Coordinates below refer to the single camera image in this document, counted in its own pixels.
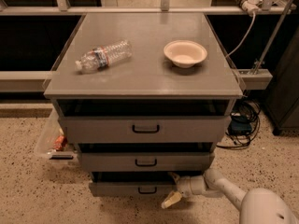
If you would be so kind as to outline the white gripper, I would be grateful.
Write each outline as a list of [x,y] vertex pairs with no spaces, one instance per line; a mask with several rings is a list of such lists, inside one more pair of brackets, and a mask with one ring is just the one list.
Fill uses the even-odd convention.
[[169,172],[168,175],[171,176],[175,184],[177,184],[177,191],[172,190],[168,194],[161,204],[163,209],[178,203],[182,199],[182,196],[184,198],[196,195],[202,195],[208,198],[220,198],[223,196],[220,191],[210,189],[202,175],[180,177],[180,175],[174,172]]

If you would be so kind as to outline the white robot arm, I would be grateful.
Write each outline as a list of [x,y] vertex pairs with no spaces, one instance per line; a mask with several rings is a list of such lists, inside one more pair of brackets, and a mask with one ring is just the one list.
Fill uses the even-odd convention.
[[173,172],[168,174],[176,186],[162,202],[163,209],[178,203],[182,198],[195,195],[224,195],[239,212],[239,224],[299,224],[299,218],[291,208],[269,189],[244,191],[213,168],[196,176],[180,176]]

